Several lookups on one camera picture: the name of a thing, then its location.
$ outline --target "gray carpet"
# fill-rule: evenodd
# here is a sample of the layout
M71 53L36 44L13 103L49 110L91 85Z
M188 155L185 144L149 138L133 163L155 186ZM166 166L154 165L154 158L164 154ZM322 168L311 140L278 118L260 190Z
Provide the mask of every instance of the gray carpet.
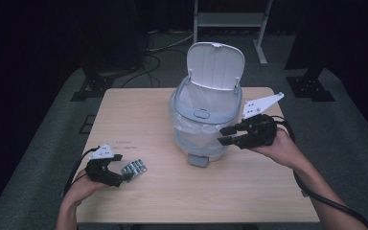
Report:
M162 47L180 39L171 34L156 34L151 47ZM262 67L251 43L251 35L202 37L239 48L246 65L241 86L267 86L283 92L280 101L285 117L296 133L297 145L324 175L338 194L354 209L368 218L368 123L347 95L341 81L329 70L320 76L335 102L314 103L294 98L286 76L299 76L305 70L285 71L293 36L266 35L263 42L269 66ZM148 75L133 78L125 87L177 87L187 74L186 57L191 41L169 51L145 57ZM118 78L121 87L136 73ZM0 229L54 229L59 196L69 172L81 155L88 135L79 134L88 115L96 114L101 98L70 102L84 81L81 69L70 76L58 93L11 181L0 198ZM318 223L258 223L262 230L321 229ZM82 224L80 229L128 229L129 224ZM242 229L236 224L221 225L147 225L142 229Z

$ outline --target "open lid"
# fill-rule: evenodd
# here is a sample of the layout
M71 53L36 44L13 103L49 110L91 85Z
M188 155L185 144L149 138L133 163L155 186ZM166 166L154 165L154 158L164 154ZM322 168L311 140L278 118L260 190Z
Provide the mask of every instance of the open lid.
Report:
M233 90L242 78L243 53L232 46L215 42L198 42L187 55L191 82L217 90Z

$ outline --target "metal stand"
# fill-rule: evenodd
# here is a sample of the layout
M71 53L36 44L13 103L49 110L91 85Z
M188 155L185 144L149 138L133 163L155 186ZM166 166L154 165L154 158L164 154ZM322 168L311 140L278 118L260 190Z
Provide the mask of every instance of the metal stand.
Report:
M95 68L91 58L85 58L81 63L82 71L85 74L80 91L75 92L71 102L84 102L86 98L101 98L107 89L112 87L114 79L107 79L101 76Z
M198 27L258 27L260 28L259 37L253 40L253 44L260 64L267 66L262 40L272 3L273 0L267 1L265 12L198 12L198 0L195 0L194 43L197 41Z
M309 68L304 76L286 77L296 98L311 98L313 102L334 102L331 93L324 89L318 77L322 67Z

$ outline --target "wooden table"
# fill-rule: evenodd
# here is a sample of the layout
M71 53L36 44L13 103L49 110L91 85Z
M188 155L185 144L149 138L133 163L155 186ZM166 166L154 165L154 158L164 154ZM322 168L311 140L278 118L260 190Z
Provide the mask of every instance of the wooden table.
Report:
M273 94L269 88L242 91L249 101ZM173 139L168 109L172 92L172 88L106 91L85 150L108 143L114 153L124 156L109 165L111 171L120 173L139 158L149 170L86 199L78 209L78 222L319 221L292 170L256 152L231 146L207 168L189 165ZM282 116L278 104L266 114Z

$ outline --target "wire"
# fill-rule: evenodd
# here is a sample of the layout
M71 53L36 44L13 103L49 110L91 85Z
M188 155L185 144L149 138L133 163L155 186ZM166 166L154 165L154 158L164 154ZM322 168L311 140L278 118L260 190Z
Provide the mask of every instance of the wire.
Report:
M184 37L183 39L178 40L178 41L176 41L176 42L174 42L174 43L172 43L172 44L170 44L170 45L163 46L163 47L156 48L156 49L149 49L149 52L156 52L156 51L165 50L165 49L167 49L167 48L170 48L170 47L176 46L176 45L178 45L178 44L181 44L181 43L183 43L184 41L186 41L186 40L190 39L190 38L191 38L191 37L193 37L193 36L194 36L194 34L191 34L191 35L189 35L189 36L187 36L187 37Z
M75 180L73 181L73 183L71 183L70 188L71 188L71 186L73 186L73 184L74 184L74 183L76 183L79 179L83 178L84 176L86 176L86 173L85 173L84 175L82 175L82 176L78 177L77 179L75 179Z
M222 7L223 3L225 2L225 0L222 0L217 8L217 12L220 11L220 8Z
M150 74L150 72L152 72L152 71L156 70L156 69L160 66L160 58L158 58L158 57L156 57L156 56L151 56L151 55L149 55L149 57L151 57L151 58L155 58L155 59L157 60L157 64L156 64L156 66L155 66L155 67L153 67L153 68L152 68L152 69L150 69L150 70L146 70L144 67L142 67L142 68L143 68L144 73L140 73L140 74L137 74L137 75L135 75L135 76L131 77L129 80L125 81L125 82L122 84L121 88L124 88L124 87L129 83L129 82L133 81L133 80L134 80L134 79L136 79L136 78L139 78L139 77L141 77L141 76L144 76L144 75L148 75L148 76L149 76L151 87L153 87L153 85L152 85L152 81L151 81L152 79L157 80L157 81L158 81L158 86L160 86L160 80L159 80L159 79L157 79L157 78L155 78L155 77L153 77L153 76Z
M278 122L278 124L281 124L283 125L288 133L289 133L289 136L291 138L291 140L295 143L295 136L294 136L294 132L292 131L291 129L291 126L289 125L289 123L286 121L286 119L282 118L282 117L279 117L279 116L272 116L272 117L278 117L278 118L281 118L283 119L283 122ZM297 173L295 171L293 171L293 174L294 174L294 178L295 178L295 181L297 182L297 185L300 187L300 189L306 193L308 196L324 203L324 204L327 204L328 206L331 206L343 213L346 213L348 215L350 215L351 217L359 220L360 222L362 222L367 228L368 228L368 220L363 216L361 215L360 213L356 212L355 210L351 209L351 208L348 208L340 203L337 203L335 201L332 201L330 199L327 199L325 197L323 197L322 195L319 195L319 194L316 194L315 192L311 191L304 183L303 181L301 180L301 178L297 175Z
M186 53L184 53L184 52L182 52L182 51L180 51L180 50L160 50L160 51L154 51L154 52L151 52L153 55L155 55L155 54L159 54L159 53L162 53L162 52L168 52L168 51L173 51L173 52L178 52L178 53L180 53L180 54L182 54L183 56L187 56L187 54Z
M70 172L70 175L68 176L68 179L67 179L67 182L65 183L65 186L64 186L64 190L62 192L62 195L65 196L65 194L67 194L68 190L71 188L71 185L74 183L72 183L73 181L73 178L74 178L74 175L76 174L77 170L79 169L80 167L80 164L81 164L81 161L82 159L91 151L96 151L97 149L99 149L100 147L97 147L95 149L90 149L88 151L86 151L81 157L80 159L76 162L76 164L74 165L74 168L73 170Z

